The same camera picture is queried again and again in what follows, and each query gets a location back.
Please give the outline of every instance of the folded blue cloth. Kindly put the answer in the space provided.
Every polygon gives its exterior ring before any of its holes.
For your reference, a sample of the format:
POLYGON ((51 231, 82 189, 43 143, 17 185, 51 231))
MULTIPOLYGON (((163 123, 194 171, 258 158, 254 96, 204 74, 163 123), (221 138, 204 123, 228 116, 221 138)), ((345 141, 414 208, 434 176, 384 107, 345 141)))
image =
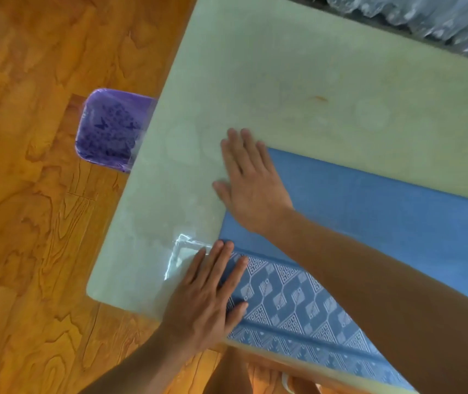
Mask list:
MULTIPOLYGON (((468 296, 467 198, 269 152, 296 210, 468 296)), ((250 257, 231 298, 231 306, 244 299, 249 308, 231 338, 410 388, 330 294, 283 252, 229 213, 220 238, 236 245, 226 274, 240 254, 250 257)))

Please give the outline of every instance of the person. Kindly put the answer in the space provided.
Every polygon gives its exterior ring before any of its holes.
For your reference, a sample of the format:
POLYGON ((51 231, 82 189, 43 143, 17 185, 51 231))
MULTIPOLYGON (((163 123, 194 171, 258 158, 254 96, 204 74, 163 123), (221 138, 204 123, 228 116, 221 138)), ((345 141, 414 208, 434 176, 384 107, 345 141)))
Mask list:
MULTIPOLYGON (((415 390, 468 392, 468 297, 295 211, 267 148, 249 130, 230 129, 221 150, 229 181, 213 187, 244 228, 313 275, 415 390)), ((226 337, 247 308, 240 303, 226 315, 246 257, 218 288, 232 250, 231 242, 218 241, 208 255, 199 251, 159 329, 82 393, 160 393, 188 358, 226 337)), ((227 352, 204 392, 251 392, 239 354, 227 352)))

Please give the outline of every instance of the table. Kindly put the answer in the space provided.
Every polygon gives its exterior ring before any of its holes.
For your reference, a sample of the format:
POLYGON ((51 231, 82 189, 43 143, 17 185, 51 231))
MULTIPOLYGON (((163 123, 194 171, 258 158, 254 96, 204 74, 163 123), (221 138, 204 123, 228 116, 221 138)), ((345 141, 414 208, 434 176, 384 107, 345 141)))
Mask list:
POLYGON ((89 296, 161 317, 194 252, 218 236, 224 207, 210 185, 226 176, 219 141, 229 127, 468 196, 467 58, 287 0, 198 0, 89 296))

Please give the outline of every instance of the forearm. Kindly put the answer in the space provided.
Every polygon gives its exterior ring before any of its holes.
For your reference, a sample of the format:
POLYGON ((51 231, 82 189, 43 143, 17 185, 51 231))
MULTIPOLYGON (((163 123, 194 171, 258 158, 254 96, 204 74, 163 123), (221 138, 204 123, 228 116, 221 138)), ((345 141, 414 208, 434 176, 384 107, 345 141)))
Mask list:
POLYGON ((186 361, 160 330, 122 363, 81 391, 81 394, 162 393, 186 361))
POLYGON ((295 211, 265 237, 310 272, 422 393, 468 392, 468 298, 295 211))

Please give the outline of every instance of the leg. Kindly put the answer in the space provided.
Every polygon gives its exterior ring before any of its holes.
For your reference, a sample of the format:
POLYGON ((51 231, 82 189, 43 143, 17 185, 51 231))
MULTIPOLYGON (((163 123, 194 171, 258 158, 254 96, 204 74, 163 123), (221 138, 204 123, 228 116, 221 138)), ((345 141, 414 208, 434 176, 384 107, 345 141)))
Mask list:
POLYGON ((212 373, 203 394, 252 394, 247 365, 239 350, 228 348, 212 373))

